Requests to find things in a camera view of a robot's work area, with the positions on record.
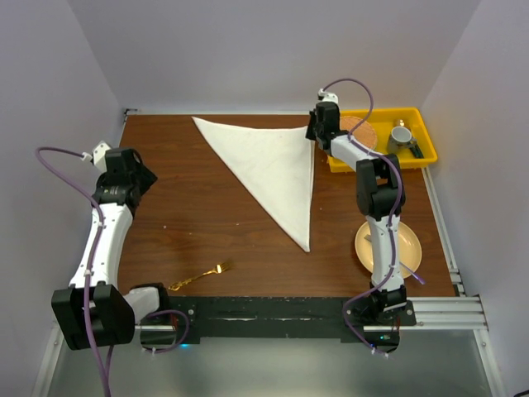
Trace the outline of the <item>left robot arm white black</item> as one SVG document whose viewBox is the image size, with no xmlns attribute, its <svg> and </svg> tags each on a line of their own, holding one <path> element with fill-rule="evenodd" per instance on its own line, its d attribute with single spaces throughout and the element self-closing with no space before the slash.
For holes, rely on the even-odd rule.
<svg viewBox="0 0 529 397">
<path fill-rule="evenodd" d="M 126 234 L 156 175 L 135 149 L 112 148 L 104 141 L 81 157 L 101 173 L 89 196 L 90 233 L 68 287 L 56 290 L 51 299 L 72 350 L 88 349 L 92 342 L 99 347 L 127 344 L 144 318 L 162 324 L 171 314 L 169 296 L 161 283 L 137 285 L 128 294 L 121 294 L 117 288 Z"/>
</svg>

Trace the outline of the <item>gold fork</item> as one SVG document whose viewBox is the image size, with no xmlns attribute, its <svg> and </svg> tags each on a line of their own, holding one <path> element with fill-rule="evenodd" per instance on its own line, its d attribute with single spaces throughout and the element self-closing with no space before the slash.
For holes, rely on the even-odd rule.
<svg viewBox="0 0 529 397">
<path fill-rule="evenodd" d="M 199 280 L 203 277 L 209 276 L 209 275 L 220 275 L 222 273 L 225 273 L 229 271 L 232 268 L 233 264 L 232 261 L 223 261 L 222 263 L 216 264 L 212 269 L 204 271 L 203 273 L 199 275 L 195 275 L 193 277 L 187 278 L 186 280 L 181 280 L 176 283 L 171 284 L 167 290 L 168 291 L 179 291 L 184 286 L 191 284 L 192 282 Z"/>
</svg>

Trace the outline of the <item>white cloth napkin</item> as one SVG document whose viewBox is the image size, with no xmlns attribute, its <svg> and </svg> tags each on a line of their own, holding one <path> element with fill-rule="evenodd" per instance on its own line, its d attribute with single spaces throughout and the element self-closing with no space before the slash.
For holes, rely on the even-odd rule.
<svg viewBox="0 0 529 397">
<path fill-rule="evenodd" d="M 262 209 L 309 252 L 315 153 L 307 128 L 239 127 L 198 117 L 193 121 Z"/>
</svg>

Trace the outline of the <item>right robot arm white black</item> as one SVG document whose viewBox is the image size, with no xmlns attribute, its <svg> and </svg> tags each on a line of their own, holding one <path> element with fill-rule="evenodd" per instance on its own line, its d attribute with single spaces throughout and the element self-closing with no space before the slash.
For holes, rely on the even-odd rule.
<svg viewBox="0 0 529 397">
<path fill-rule="evenodd" d="M 356 202 L 369 226 L 374 267 L 370 289 L 351 303 L 366 307 L 365 314 L 374 323 L 385 325 L 407 304 L 398 248 L 405 203 L 400 165 L 397 156 L 372 151 L 351 132 L 340 129 L 340 118 L 337 103 L 318 102 L 310 112 L 306 138 L 356 174 Z"/>
</svg>

